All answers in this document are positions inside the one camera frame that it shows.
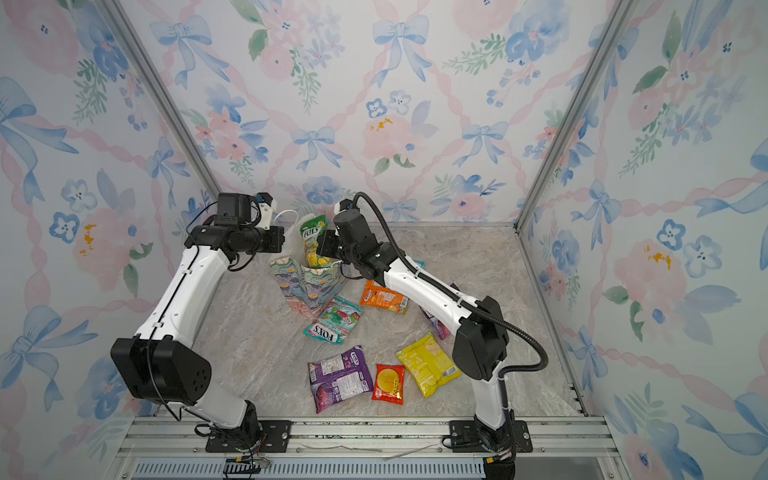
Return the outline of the large purple snack packet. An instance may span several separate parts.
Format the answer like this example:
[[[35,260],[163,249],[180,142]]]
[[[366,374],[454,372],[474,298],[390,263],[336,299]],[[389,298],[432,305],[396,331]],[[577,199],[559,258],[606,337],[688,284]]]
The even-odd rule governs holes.
[[[307,364],[316,413],[363,393],[372,393],[374,382],[360,345]]]

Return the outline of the green Fox's candy packet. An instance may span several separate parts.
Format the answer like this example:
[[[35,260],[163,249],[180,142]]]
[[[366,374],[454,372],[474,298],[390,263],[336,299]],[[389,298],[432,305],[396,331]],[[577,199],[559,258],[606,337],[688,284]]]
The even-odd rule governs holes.
[[[303,333],[309,338],[341,345],[361,317],[359,306],[341,297],[334,297]]]

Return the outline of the floral paper gift bag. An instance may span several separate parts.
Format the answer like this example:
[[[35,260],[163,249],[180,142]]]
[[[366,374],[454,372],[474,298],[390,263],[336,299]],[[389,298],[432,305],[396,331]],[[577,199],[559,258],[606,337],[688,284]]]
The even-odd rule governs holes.
[[[312,214],[298,217],[285,232],[282,251],[272,254],[268,259],[270,272],[288,307],[310,320],[322,313],[328,303],[342,291],[346,282],[341,275],[339,263],[318,268],[308,265],[301,227],[314,219]]]

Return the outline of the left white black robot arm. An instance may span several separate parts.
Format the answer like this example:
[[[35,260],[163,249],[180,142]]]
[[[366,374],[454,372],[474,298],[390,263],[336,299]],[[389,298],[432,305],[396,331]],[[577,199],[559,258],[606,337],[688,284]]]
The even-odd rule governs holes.
[[[241,254],[279,253],[282,226],[198,225],[184,242],[181,263],[147,320],[110,356],[132,396],[179,404],[223,430],[243,429],[253,405],[214,379],[208,360],[192,350],[214,290]]]

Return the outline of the yellow-green Fox's candy packet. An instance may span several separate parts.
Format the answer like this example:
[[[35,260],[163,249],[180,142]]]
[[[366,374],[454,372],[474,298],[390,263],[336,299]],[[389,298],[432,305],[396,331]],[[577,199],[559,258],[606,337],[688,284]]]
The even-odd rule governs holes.
[[[305,259],[310,268],[324,268],[333,263],[333,259],[318,253],[319,239],[327,231],[328,222],[325,215],[307,220],[300,226]]]

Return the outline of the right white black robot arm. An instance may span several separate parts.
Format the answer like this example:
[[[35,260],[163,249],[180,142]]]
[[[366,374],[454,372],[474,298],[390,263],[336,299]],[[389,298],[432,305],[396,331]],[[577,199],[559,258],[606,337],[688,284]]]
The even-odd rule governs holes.
[[[318,254],[350,264],[366,280],[401,293],[449,328],[454,337],[452,360],[471,379],[478,443],[494,453],[514,444],[513,415],[499,372],[507,355],[506,330],[486,317],[500,311],[498,303],[459,293],[429,275],[389,242],[371,237],[345,241],[333,232],[318,240]]]

